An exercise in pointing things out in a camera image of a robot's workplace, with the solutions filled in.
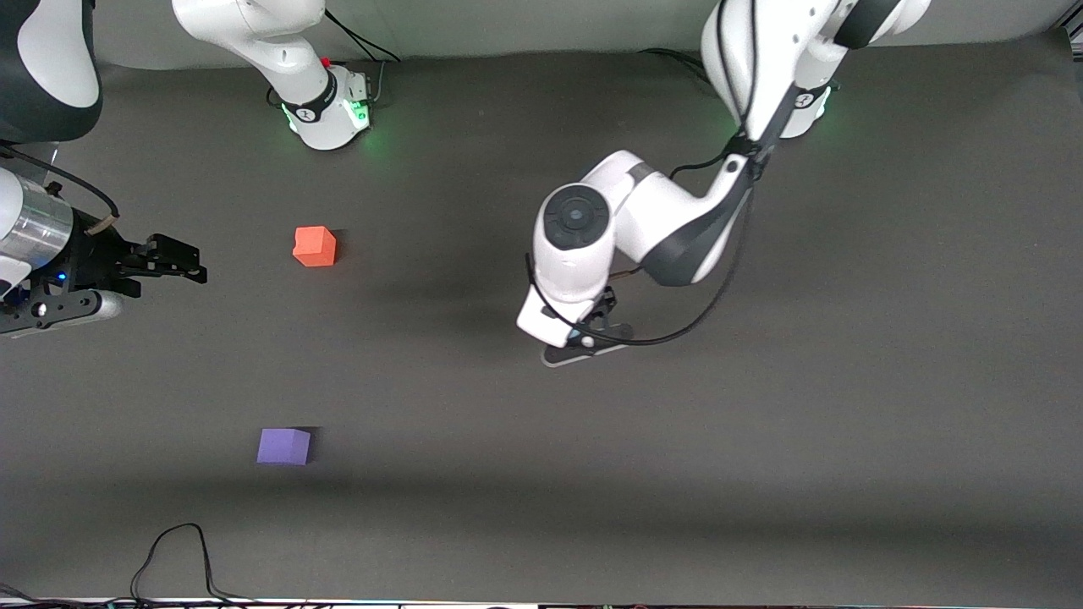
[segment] purple cube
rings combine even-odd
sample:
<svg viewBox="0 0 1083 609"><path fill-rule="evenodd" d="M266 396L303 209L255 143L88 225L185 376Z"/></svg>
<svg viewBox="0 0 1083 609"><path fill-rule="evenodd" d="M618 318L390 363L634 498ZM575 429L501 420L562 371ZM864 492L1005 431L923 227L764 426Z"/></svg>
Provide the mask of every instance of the purple cube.
<svg viewBox="0 0 1083 609"><path fill-rule="evenodd" d="M304 465L309 462L309 432L300 429L264 429L256 463Z"/></svg>

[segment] gray table surface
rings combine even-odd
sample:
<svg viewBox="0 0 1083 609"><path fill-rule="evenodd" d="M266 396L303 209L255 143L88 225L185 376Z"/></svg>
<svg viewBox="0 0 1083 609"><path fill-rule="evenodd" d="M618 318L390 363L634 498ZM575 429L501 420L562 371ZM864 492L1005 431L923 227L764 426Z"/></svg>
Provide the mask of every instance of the gray table surface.
<svg viewBox="0 0 1083 609"><path fill-rule="evenodd" d="M195 520L248 595L1083 605L1067 40L873 49L839 78L709 322L552 371L514 327L533 217L612 151L717 152L732 120L680 66L390 65L374 130L331 153L256 70L107 70L58 161L211 283L0 345L0 579L120 594ZM305 224L340 231L338 264L290 257ZM675 328L717 280L627 280L618 318ZM315 462L256 466L289 426L321 428ZM159 554L146 594L200 594L194 536Z"/></svg>

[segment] foam block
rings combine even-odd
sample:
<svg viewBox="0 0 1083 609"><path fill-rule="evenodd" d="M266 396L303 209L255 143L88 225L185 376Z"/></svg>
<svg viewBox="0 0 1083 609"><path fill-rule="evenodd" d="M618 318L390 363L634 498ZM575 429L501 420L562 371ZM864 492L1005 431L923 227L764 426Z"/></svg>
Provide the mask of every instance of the foam block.
<svg viewBox="0 0 1083 609"><path fill-rule="evenodd" d="M300 429L264 429L256 463L304 465L309 462L309 432Z"/></svg>
<svg viewBox="0 0 1083 609"><path fill-rule="evenodd" d="M338 242L327 226L299 226L293 233L293 258L305 267L330 267L335 263Z"/></svg>

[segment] metal cylinder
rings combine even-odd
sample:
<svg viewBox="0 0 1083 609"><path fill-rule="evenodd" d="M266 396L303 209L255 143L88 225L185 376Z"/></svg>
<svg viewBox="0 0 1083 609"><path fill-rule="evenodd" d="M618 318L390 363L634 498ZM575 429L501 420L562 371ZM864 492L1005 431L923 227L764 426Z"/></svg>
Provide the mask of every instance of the metal cylinder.
<svg viewBox="0 0 1083 609"><path fill-rule="evenodd" d="M71 208L63 200L50 196L41 186L22 177L18 180L22 208L6 234L0 234L0 255L22 260L35 269L48 264L64 249L71 237L74 222ZM14 195L14 189L6 190ZM0 206L18 206L17 195L4 196Z"/></svg>

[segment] black cable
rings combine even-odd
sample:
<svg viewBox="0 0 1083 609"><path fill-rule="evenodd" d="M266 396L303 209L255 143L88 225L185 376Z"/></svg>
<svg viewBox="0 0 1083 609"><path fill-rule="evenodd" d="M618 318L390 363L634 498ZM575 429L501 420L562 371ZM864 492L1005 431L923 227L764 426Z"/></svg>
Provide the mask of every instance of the black cable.
<svg viewBox="0 0 1083 609"><path fill-rule="evenodd" d="M748 104L743 109L741 107L741 102L738 100L736 88L733 87L733 79L730 76L730 69L726 62L726 51L722 49L722 9L726 7L725 0L719 3L718 11L715 13L715 34L716 46L718 48L718 60L722 64L722 74L726 75L726 88L729 90L730 99L733 100L734 109L738 111L738 134L744 137L747 137L748 134L748 113L752 111L753 101L756 99L756 86L759 83L759 35L757 34L759 28L756 27L756 0L751 0L748 4L751 13L749 18L752 20L749 22L749 28L752 30L752 88L748 90ZM669 179L673 180L674 177L681 171L714 167L729 156L729 143L727 143L726 147L722 148L722 152L718 153L717 156L709 160L675 167L673 171L669 172Z"/></svg>
<svg viewBox="0 0 1083 609"><path fill-rule="evenodd" d="M674 51L673 49L663 49L662 47L651 47L650 49L643 49L640 53L650 53L652 55L665 55L667 57L673 57L682 63L689 63L696 67L703 67L703 62L696 57L682 53L680 51Z"/></svg>
<svg viewBox="0 0 1083 609"><path fill-rule="evenodd" d="M744 245L745 242L747 241L748 221L752 218L752 203L753 199L752 195L749 194L749 198L744 209L745 217L741 223L741 238L740 241L738 241L738 245L733 250L733 262L730 264L729 270L726 271L726 276L722 278L722 284L718 287L718 290L715 291L715 296L712 297L710 301L703 309L703 312L701 312L694 320L692 320L691 323L678 329L677 332L667 334L665 336L660 336L657 338L644 338L644 339L618 338L615 336L609 336L606 334L596 332L591 329L590 326L587 324L572 322L566 318L564 318L563 315L561 315L560 312L557 311L557 309L552 304L549 303L549 300L546 299L545 295L542 294L542 288L538 287L537 277L534 274L534 261L531 259L530 254L526 255L526 276L531 282L531 286L537 291L538 297L542 299L542 303L545 304L548 311L552 312L552 314L556 315L558 320L564 322L571 328L578 331L578 333L583 334L584 336L589 336L591 338L597 338L600 340L608 340L615 345L624 345L626 347L653 347L655 345L669 342L670 340L676 340L684 336L686 334L692 332L693 329L696 328L696 326L703 323L703 321L707 319L707 315L709 315L710 312L715 310L715 307L718 306L718 302L721 301L722 296L730 288L730 284L733 283L733 277L736 275L738 267L741 264L741 255L744 251Z"/></svg>
<svg viewBox="0 0 1083 609"><path fill-rule="evenodd" d="M729 155L730 155L730 148L729 148L729 146L727 146L727 147L722 148L722 152L718 153L718 156L716 156L715 158L712 158L710 160L705 160L703 163L691 163L689 165L681 165L681 166L675 167L674 170L669 172L669 179L673 180L674 177L677 176L678 173L680 173L681 171L690 171L690 170L696 170L696 169L706 169L708 167L712 167L712 166L718 164L718 161L722 160L723 158L726 158Z"/></svg>
<svg viewBox="0 0 1083 609"><path fill-rule="evenodd" d="M142 601L142 597L140 597L139 595L139 583L140 580L143 578L143 572L146 571L147 567L149 567L151 562L154 560L154 553L158 548L158 543L162 540L162 537L165 537L169 533L172 533L173 531L178 529L183 529L185 527L191 527L195 529L196 533L199 534L199 546L203 549L203 558L204 558L204 586L207 588L207 594L230 605L233 604L230 600L230 597L248 598L237 594L224 592L214 584L214 575L210 567L210 553L207 550L207 539L204 536L203 528L199 524L196 524L195 522L183 522L181 524L170 527L158 534L158 536L154 540L154 543L151 544L151 549L146 553L146 560L143 561L143 566L140 567L138 571L135 571L135 574L132 575L132 581L128 584L128 593L130 594L130 596L133 599L135 599L136 602Z"/></svg>
<svg viewBox="0 0 1083 609"><path fill-rule="evenodd" d="M90 191L97 198L102 199L105 203L105 205L107 205L109 207L109 216L112 216L113 220L109 221L107 224L104 221L100 222L97 225L104 224L104 226L102 226L101 230L107 229L109 226L109 224L112 224L113 222L115 222L117 219L120 218L120 210L117 209L117 204L114 203L112 198L109 198L109 195L103 193L94 184L91 184L90 182L83 180L82 178L80 178L80 177L78 177L78 176L76 176L74 173L68 173L67 171L64 171L60 167L55 167L55 166L53 166L53 165L51 165L49 163L45 163L44 160L37 159L37 158L35 158L35 157L32 157L32 156L30 156L28 154L24 154L24 153L22 153L19 151L16 151L15 148L11 147L11 145L9 145L6 142L0 142L0 148L3 148L8 154L14 156L15 158L25 160L26 163L29 163L30 165L35 165L37 167L40 167L41 169L44 169L47 171L52 171L53 173L56 173L61 178L68 179L70 181L75 182L76 184L79 184L83 189L87 189L88 191ZM95 225L95 226L91 228L90 230L88 230L87 233L88 234L94 234L91 231L94 231L94 229L96 229L97 225Z"/></svg>
<svg viewBox="0 0 1083 609"><path fill-rule="evenodd" d="M402 61L401 59L399 59L399 55L392 53L391 51L388 51L383 47L380 47L376 42L373 42L371 40L366 39L364 36L357 34L356 31L354 31L354 30L350 29L349 27L347 27L345 25L343 25L342 22L338 21L338 18L336 18L335 15L331 14L330 11L324 11L324 14L327 15L327 18L330 20L330 22L332 24L339 26L342 29L342 31L347 33L347 35L350 38L353 38L354 42L357 42L358 46L362 46L361 43L364 42L365 44L368 44L369 47L373 47L373 48L375 48L375 49L377 49L379 51L382 51L389 57L391 57L392 60L394 60L396 62L401 62Z"/></svg>
<svg viewBox="0 0 1083 609"><path fill-rule="evenodd" d="M693 57L692 55L689 55L688 53L681 53L680 51L674 51L671 49L661 49L661 48L643 49L642 51L639 52L674 59L682 66L684 66L684 68L691 72L693 76L695 76L703 82L710 85L710 79L707 78L707 73L704 70L703 62Z"/></svg>

